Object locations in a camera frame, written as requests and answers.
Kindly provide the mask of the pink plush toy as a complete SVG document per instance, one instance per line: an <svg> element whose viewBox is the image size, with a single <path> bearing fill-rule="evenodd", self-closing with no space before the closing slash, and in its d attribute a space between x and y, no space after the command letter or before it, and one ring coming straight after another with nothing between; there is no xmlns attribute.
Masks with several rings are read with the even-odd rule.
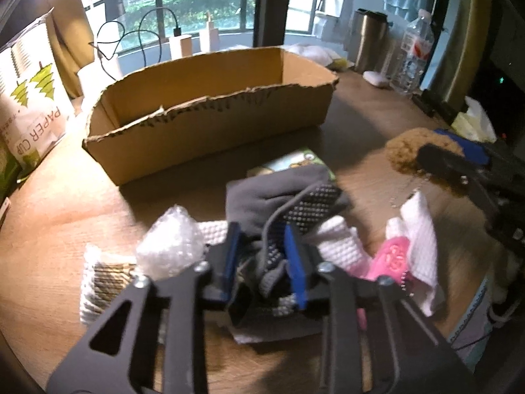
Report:
<svg viewBox="0 0 525 394"><path fill-rule="evenodd" d="M409 272L409 245L406 236L386 239L371 260L354 266L350 274L373 282L381 277L389 277L408 293L413 281Z"/></svg>

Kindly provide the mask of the clear bubble wrap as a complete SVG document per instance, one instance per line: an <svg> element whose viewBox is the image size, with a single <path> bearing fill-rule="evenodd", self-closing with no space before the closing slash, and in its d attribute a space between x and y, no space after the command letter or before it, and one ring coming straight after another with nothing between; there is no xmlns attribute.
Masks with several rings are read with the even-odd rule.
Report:
<svg viewBox="0 0 525 394"><path fill-rule="evenodd" d="M205 240L184 207L168 208L135 249L140 272L153 280L176 276L205 255Z"/></svg>

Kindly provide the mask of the white waffle cloth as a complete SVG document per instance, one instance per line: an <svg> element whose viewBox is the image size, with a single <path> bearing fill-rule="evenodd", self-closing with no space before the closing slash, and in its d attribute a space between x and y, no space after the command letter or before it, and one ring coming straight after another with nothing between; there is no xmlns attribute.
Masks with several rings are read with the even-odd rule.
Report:
<svg viewBox="0 0 525 394"><path fill-rule="evenodd" d="M415 191L400 207L400 215L386 223L385 240L397 236L406 236L410 241L409 272L413 281L408 294L429 317L444 301L444 293L438 280L438 246L434 224L426 197L421 191ZM354 266L375 256L365 251L357 229L349 227L341 216L323 222L306 239L319 248L323 260L332 262L349 274Z"/></svg>

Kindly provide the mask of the grey dotted glove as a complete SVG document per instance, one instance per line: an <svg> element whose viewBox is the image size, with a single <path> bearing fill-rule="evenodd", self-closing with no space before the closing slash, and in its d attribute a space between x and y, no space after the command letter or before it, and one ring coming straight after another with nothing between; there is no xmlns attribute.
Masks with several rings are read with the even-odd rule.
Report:
<svg viewBox="0 0 525 394"><path fill-rule="evenodd" d="M240 291L236 298L255 315L294 313L284 251L284 231L291 223L309 234L350 207L350 198L320 164L229 182L225 214L245 236L239 255Z"/></svg>

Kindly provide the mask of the cotton swab pack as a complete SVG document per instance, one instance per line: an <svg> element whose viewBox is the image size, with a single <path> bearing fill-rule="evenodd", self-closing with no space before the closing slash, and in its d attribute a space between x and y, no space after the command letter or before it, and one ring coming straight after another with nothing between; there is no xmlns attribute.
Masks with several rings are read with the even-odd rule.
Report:
<svg viewBox="0 0 525 394"><path fill-rule="evenodd" d="M134 279L136 259L133 255L103 252L87 244L80 286L79 319L91 325L110 303Z"/></svg>

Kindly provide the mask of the brown scrubbing sponge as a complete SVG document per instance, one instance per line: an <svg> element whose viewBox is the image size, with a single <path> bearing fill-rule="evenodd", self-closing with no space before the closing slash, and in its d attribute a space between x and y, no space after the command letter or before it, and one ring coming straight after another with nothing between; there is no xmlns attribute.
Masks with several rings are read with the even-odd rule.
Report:
<svg viewBox="0 0 525 394"><path fill-rule="evenodd" d="M410 129L385 144L385 156L391 167L399 173L416 173L420 166L416 163L419 149L425 145L436 145L463 157L461 146L450 137L424 127Z"/></svg>

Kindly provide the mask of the tissue pack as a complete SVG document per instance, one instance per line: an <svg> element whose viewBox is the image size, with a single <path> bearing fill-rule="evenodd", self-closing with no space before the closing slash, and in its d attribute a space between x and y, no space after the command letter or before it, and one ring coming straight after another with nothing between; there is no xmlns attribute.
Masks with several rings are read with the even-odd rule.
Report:
<svg viewBox="0 0 525 394"><path fill-rule="evenodd" d="M451 128L470 141L494 143L496 133L482 105L469 96L465 96L465 104L467 111L457 114Z"/></svg>

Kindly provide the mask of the white small case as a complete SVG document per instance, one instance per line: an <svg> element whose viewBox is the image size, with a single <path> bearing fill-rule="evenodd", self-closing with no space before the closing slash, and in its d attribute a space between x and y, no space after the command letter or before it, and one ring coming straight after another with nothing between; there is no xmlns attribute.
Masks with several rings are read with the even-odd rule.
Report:
<svg viewBox="0 0 525 394"><path fill-rule="evenodd" d="M388 78L381 72L368 70L362 74L362 77L365 81L367 81L369 84L376 88L383 89L389 85Z"/></svg>

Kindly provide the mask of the clear water bottle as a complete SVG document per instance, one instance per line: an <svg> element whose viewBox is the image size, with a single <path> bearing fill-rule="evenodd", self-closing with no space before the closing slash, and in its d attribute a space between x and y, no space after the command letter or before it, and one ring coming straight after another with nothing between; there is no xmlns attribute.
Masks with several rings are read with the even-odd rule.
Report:
<svg viewBox="0 0 525 394"><path fill-rule="evenodd" d="M391 87L396 92L407 95L418 88L433 43L431 14L420 9L417 18L407 25L400 42L400 56L391 78Z"/></svg>

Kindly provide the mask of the green printed card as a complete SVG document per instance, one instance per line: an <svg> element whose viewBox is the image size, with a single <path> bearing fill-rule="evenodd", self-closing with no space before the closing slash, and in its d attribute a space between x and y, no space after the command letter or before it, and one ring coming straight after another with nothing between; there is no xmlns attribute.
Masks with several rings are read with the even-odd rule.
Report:
<svg viewBox="0 0 525 394"><path fill-rule="evenodd" d="M246 172L247 177L254 177L258 175L264 175L269 173L275 173L284 171L290 168L319 164L328 170L329 178L331 181L335 180L334 172L326 165L326 163L311 149L309 148L298 148L284 156L273 159L269 162L254 167Z"/></svg>

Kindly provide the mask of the steel thermos tumbler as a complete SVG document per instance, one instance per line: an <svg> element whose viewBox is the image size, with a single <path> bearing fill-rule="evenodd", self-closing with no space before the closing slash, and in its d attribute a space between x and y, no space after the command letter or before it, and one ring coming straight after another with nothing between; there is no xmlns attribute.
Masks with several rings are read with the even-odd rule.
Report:
<svg viewBox="0 0 525 394"><path fill-rule="evenodd" d="M373 70L379 59L388 30L385 13L359 8L352 24L352 56L354 70L363 73Z"/></svg>

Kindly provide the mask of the white plastic bag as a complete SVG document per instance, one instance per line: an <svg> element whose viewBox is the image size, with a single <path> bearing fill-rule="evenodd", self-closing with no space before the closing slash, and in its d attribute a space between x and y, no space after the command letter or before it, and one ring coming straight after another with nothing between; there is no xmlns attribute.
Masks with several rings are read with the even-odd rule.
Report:
<svg viewBox="0 0 525 394"><path fill-rule="evenodd" d="M324 46L296 44L282 45L281 48L333 71L342 72L353 67L352 62L348 62L345 57Z"/></svg>

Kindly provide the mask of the brown cardboard box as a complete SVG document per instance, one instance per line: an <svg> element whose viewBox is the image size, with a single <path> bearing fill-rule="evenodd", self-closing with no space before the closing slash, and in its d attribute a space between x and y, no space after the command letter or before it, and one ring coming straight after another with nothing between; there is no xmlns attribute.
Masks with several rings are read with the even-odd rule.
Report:
<svg viewBox="0 0 525 394"><path fill-rule="evenodd" d="M199 54L109 85L83 149L116 186L274 135L321 125L338 76L279 47Z"/></svg>

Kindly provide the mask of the white charger plug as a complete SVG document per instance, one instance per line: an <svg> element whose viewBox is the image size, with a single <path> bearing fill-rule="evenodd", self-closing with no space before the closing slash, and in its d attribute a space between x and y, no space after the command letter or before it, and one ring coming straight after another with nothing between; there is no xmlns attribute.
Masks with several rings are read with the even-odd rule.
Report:
<svg viewBox="0 0 525 394"><path fill-rule="evenodd" d="M213 17L209 11L206 13L205 27L199 31L199 45L200 51L204 54L220 50L219 30L215 26Z"/></svg>

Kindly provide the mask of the paper cup pack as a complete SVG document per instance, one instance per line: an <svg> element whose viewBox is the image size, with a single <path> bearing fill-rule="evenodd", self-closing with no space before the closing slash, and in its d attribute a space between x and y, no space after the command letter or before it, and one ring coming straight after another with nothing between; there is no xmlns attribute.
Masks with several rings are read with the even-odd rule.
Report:
<svg viewBox="0 0 525 394"><path fill-rule="evenodd" d="M75 109L61 81L46 13L1 48L1 137L31 173L67 130Z"/></svg>

